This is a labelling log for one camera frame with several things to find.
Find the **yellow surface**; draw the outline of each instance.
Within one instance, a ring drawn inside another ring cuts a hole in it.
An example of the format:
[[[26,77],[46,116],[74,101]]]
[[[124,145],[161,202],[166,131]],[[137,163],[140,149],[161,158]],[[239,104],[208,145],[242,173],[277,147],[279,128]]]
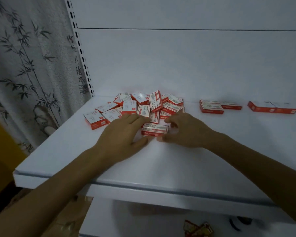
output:
[[[25,158],[26,155],[0,125],[0,191],[13,180],[12,172]]]

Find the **rock print on curtain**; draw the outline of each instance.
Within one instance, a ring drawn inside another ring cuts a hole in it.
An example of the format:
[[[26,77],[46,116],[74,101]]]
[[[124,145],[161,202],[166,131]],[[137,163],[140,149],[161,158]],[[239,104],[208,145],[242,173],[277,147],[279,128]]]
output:
[[[15,1],[10,1],[0,0],[0,68],[6,69],[4,74],[0,71],[0,121],[30,153],[90,95],[64,1],[22,0],[24,3],[19,5],[25,6],[22,11],[27,10],[26,15],[12,8]],[[57,29],[57,25],[45,26],[48,21],[40,20],[42,17],[65,26],[62,28],[67,33]]]

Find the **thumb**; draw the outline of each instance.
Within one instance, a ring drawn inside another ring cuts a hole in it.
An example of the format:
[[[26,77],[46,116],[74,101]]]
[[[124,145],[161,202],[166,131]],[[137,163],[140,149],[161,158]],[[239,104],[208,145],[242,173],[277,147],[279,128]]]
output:
[[[144,148],[146,145],[148,145],[148,143],[154,138],[154,136],[145,136],[143,138],[141,138],[140,140],[134,142],[132,144],[132,149],[133,149],[133,153],[137,153],[138,151],[140,151],[142,148]]]
[[[173,135],[173,134],[160,135],[157,137],[157,141],[175,143],[176,135]]]

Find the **bamboo print curtain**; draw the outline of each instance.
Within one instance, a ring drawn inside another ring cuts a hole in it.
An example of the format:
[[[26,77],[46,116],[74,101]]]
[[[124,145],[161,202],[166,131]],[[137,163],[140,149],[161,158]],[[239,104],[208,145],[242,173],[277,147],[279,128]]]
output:
[[[0,0],[0,122],[27,153],[88,99],[64,0]]]

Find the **small box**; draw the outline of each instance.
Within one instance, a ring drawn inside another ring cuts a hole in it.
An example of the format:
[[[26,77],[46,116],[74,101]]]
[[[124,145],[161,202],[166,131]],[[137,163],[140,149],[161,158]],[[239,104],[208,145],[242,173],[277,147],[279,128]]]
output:
[[[123,102],[122,114],[136,114],[137,102],[135,100],[125,100]]]
[[[220,105],[216,104],[201,104],[199,108],[203,113],[224,114],[224,109]]]
[[[156,112],[162,109],[163,103],[160,91],[155,91],[149,95],[150,111]]]
[[[86,122],[91,126],[91,129],[97,129],[107,124],[104,116],[97,110],[84,114]]]
[[[180,107],[178,105],[171,104],[170,102],[164,103],[163,108],[162,108],[163,111],[165,111],[171,115],[174,115],[175,113],[179,112],[181,109],[182,109],[182,107]]]
[[[231,110],[241,110],[242,106],[236,102],[220,102],[220,105],[223,109],[231,109]]]
[[[276,106],[269,101],[249,101],[248,107],[256,112],[275,112]]]
[[[151,119],[151,122],[150,123],[154,123],[154,124],[158,124],[159,123],[159,113],[160,111],[157,111],[157,112],[150,112],[150,119]]]
[[[169,97],[167,96],[161,96],[162,99],[162,103],[166,103],[167,101],[169,101]]]
[[[139,105],[137,115],[149,117],[150,105]]]
[[[120,99],[120,96],[117,95],[113,101],[114,103],[118,104],[118,106],[122,106],[122,102],[121,102],[121,99]]]
[[[119,106],[115,108],[114,110],[118,111],[122,115],[123,106]]]
[[[132,100],[130,94],[128,92],[125,93],[119,93],[119,98],[121,100],[121,102],[123,103],[125,100]]]
[[[132,100],[137,101],[138,105],[149,105],[149,95],[141,92],[131,94]]]
[[[106,118],[108,123],[111,123],[115,119],[122,118],[122,114],[119,111],[117,111],[116,109],[103,112],[102,115]]]
[[[272,102],[272,104],[276,107],[275,113],[283,113],[283,114],[295,114],[296,113],[296,108],[294,108],[291,103]]]
[[[177,98],[174,95],[171,94],[164,94],[163,96],[166,96],[169,98],[169,103],[174,104],[174,105],[178,105],[178,106],[182,106],[183,105],[183,99],[182,98]]]
[[[217,100],[199,100],[200,104],[211,104],[211,105],[220,105],[220,101]]]
[[[159,136],[159,135],[164,135],[166,133],[168,133],[167,125],[159,125],[159,124],[152,124],[152,123],[144,124],[141,130],[142,135]]]
[[[108,111],[108,110],[111,110],[111,109],[114,109],[118,107],[118,104],[117,103],[114,103],[114,102],[107,102],[105,105],[101,105],[97,108],[95,108],[96,110],[98,110],[100,113],[102,112],[105,112],[105,111]]]
[[[168,119],[171,116],[171,114],[165,112],[165,111],[160,111],[160,119]]]

